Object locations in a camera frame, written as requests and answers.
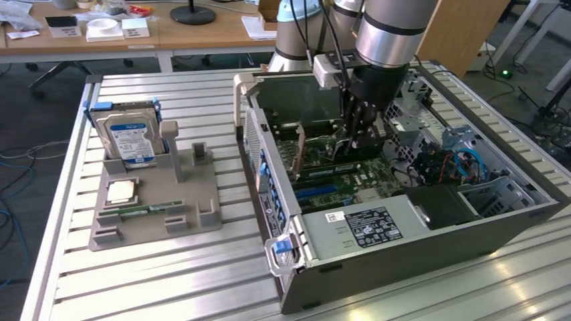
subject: white sticker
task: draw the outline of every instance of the white sticker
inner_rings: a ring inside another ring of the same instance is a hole
[[[35,30],[25,31],[25,32],[7,32],[6,35],[9,39],[19,39],[19,38],[33,37],[34,35],[38,35],[38,32]]]
[[[126,163],[143,164],[154,158],[150,141],[143,138],[145,124],[111,125],[110,131],[114,146],[117,146],[121,159]]]
[[[154,45],[129,45],[127,49],[153,49]]]
[[[325,213],[324,218],[326,219],[326,222],[329,222],[329,223],[336,222],[336,221],[342,221],[345,219],[345,213],[342,213],[342,211]]]

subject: paper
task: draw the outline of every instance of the paper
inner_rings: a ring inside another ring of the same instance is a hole
[[[241,17],[241,23],[246,29],[248,36],[253,40],[272,40],[276,39],[277,31],[265,31],[261,24],[260,17]]]
[[[13,5],[14,7],[19,8],[25,11],[25,13],[29,13],[29,9],[31,9],[31,4],[18,1],[2,1],[0,0],[0,5]]]
[[[26,32],[7,32],[6,35],[9,39],[21,39],[21,38],[33,37],[34,35],[38,35],[38,32],[35,30],[26,31]]]

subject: aluminum table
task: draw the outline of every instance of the aluminum table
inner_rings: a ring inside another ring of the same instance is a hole
[[[85,84],[79,106],[156,97],[164,119],[178,121],[177,147],[205,141],[224,225],[176,239],[86,249],[103,150],[79,107],[21,320],[568,320],[569,208],[485,257],[298,314],[278,313],[232,125],[232,78],[250,71],[105,76]],[[454,77],[436,76],[571,195],[569,172]],[[436,98],[433,108],[452,126],[464,124],[446,101]]]

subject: barcode sticker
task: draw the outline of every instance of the barcode sticker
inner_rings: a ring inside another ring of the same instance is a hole
[[[153,49],[154,45],[129,45],[127,49]]]
[[[325,213],[324,217],[326,222],[332,223],[336,221],[342,221],[345,219],[345,213],[342,211]]]

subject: hard drive label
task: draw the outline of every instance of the hard drive label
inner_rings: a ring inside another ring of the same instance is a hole
[[[360,247],[369,247],[402,238],[402,234],[384,207],[345,214],[345,220]]]
[[[121,159],[125,162],[145,163],[154,158],[150,141],[143,138],[145,124],[111,125],[110,131]]]

